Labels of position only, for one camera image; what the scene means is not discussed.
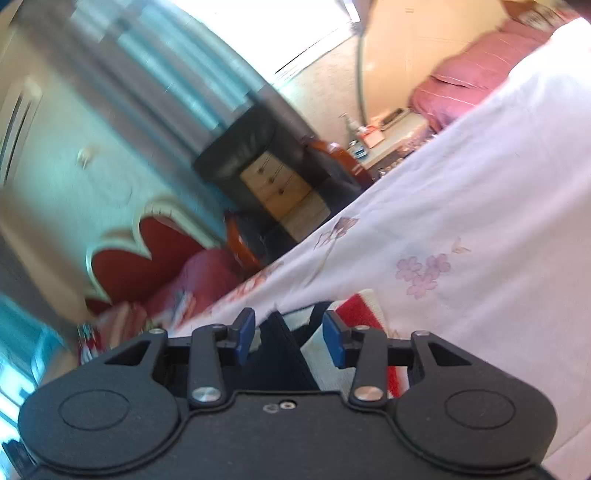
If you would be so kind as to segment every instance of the black leather chair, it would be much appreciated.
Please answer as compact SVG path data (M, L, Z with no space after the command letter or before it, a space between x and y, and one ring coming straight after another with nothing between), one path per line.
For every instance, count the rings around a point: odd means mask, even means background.
M242 243L262 265L276 260L298 241L241 178L261 155L272 154L309 184L330 210L324 221L337 215L373 182L363 167L337 144L328 144L313 135L299 138L297 128L290 122L294 117L303 122L283 99L275 97L273 103L256 103L193 166L203 180L216 185L235 203L240 215L229 215L226 220L234 222L234 234L239 232Z

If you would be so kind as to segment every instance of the gray curtain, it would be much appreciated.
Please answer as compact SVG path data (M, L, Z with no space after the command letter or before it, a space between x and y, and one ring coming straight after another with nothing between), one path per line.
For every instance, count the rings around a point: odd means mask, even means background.
M244 59L169 0L24 0L16 22L222 238L221 212L231 205L193 171L199 155L257 102L296 137L314 134Z
M70 348L77 346L77 327L58 315L29 277L27 270L0 235L0 343L19 358L34 350L43 333L53 329Z

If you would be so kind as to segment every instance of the pink quilt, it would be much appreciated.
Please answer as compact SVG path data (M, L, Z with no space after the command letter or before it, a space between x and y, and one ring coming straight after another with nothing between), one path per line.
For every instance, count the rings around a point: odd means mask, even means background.
M410 106L440 132L468 113L505 81L521 60L550 34L507 20L464 52L443 60L410 97Z

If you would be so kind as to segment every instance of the bright window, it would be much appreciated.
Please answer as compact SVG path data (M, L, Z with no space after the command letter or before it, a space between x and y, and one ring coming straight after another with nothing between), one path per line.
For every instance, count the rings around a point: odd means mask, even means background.
M173 0L230 45L265 79L350 24L336 0Z

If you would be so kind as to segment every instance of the purple flower print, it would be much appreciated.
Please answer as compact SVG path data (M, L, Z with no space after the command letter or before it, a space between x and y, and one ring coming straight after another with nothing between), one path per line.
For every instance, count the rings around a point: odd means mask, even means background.
M452 266L447 261L446 254L441 254L436 257L431 255L425 260L425 263L427 264L425 275L431 275L433 280L437 280L440 273L447 273L452 269Z
M411 257L408 260L403 258L396 266L398 267L396 278L404 281L411 281L423 267L417 262L417 257Z
M431 275L417 275L413 278L413 284L408 288L407 295L414 295L414 298L418 300L427 294L427 290L435 288L437 288L437 282Z

